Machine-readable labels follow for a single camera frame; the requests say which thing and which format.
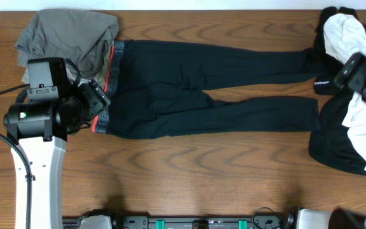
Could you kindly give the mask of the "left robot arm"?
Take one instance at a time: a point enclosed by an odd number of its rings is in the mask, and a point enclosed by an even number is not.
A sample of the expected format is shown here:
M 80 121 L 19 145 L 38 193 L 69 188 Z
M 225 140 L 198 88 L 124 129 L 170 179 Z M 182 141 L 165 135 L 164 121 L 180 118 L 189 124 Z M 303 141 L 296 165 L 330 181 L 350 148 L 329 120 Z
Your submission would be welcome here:
M 14 103 L 4 117 L 16 170 L 16 228 L 113 228 L 108 214 L 64 219 L 62 166 L 67 136 L 109 105 L 96 81 L 83 84 L 34 81 L 28 102 Z

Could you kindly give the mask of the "black leggings with red waistband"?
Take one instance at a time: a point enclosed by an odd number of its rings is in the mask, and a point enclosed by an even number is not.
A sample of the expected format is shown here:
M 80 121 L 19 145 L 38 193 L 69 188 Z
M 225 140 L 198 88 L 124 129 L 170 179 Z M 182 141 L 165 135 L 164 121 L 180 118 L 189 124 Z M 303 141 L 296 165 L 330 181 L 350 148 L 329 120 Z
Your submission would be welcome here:
M 128 139 L 216 132 L 311 132 L 320 128 L 315 99 L 257 97 L 217 101 L 209 90 L 291 84 L 325 72 L 308 48 L 257 52 L 167 41 L 117 41 L 107 77 L 110 106 L 94 133 Z

